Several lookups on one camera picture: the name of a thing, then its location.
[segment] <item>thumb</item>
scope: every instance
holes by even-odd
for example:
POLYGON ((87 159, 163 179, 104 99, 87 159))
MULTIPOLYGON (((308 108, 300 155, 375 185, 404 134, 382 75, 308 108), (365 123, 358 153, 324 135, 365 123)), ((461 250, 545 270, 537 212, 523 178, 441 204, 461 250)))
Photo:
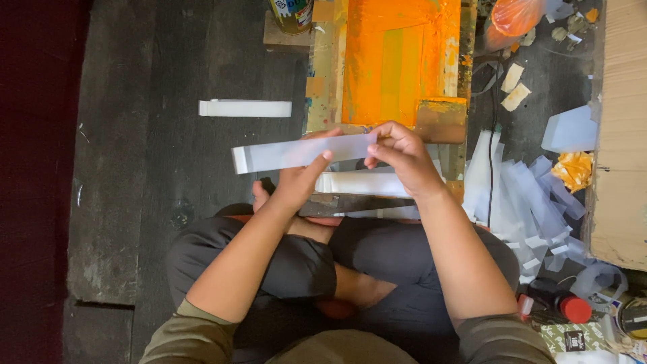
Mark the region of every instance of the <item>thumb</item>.
POLYGON ((330 150, 324 150, 317 158, 305 167, 302 176, 306 181, 314 183, 319 175, 328 167, 330 161, 333 160, 333 153, 330 150))
POLYGON ((404 163, 407 162, 406 155, 394 150, 393 148, 389 148, 387 146, 383 146, 379 144, 371 144, 368 146, 368 152, 373 157, 376 157, 377 159, 383 162, 386 162, 393 168, 398 168, 399 166, 402 166, 404 163))

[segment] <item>person's left hand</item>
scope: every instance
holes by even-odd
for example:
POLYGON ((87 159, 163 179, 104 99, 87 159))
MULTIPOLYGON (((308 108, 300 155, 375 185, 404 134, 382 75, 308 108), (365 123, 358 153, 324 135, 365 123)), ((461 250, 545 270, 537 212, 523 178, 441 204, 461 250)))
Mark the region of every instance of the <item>person's left hand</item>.
MULTIPOLYGON (((341 134, 342 130, 336 128, 307 134, 301 140, 338 137, 341 134)), ((296 213, 313 194, 317 178, 328 167, 332 159, 333 153, 330 150, 325 150, 309 166, 282 169, 279 172, 279 184, 271 199, 276 199, 292 213, 296 213)))

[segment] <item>dark red wall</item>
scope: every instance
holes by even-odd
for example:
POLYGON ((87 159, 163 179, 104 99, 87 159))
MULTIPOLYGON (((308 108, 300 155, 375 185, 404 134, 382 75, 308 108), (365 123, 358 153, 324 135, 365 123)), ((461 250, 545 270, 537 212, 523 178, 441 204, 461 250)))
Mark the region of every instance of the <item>dark red wall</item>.
POLYGON ((0 361, 61 363, 85 0, 0 0, 0 361))

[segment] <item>red bottle cap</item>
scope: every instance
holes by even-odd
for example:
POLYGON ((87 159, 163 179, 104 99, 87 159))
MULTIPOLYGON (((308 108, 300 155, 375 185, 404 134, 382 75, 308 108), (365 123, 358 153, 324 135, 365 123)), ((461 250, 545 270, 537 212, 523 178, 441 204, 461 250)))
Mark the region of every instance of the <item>red bottle cap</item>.
POLYGON ((591 318, 591 307, 580 297, 566 297, 560 303, 560 311, 574 324, 583 324, 591 318))

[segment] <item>olive green shirt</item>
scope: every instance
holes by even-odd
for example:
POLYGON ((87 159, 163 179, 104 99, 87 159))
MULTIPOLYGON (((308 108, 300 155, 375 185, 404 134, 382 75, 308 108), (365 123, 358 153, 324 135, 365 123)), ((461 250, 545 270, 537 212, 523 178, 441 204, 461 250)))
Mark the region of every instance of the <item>olive green shirt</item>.
MULTIPOLYGON (((237 324, 206 313, 184 300, 177 313, 151 338, 140 364, 230 363, 237 324)), ((517 315, 466 320, 458 329, 461 356, 467 363, 554 363, 545 342, 517 315)), ((358 330, 331 330, 304 339, 271 364, 416 364, 399 347, 358 330)))

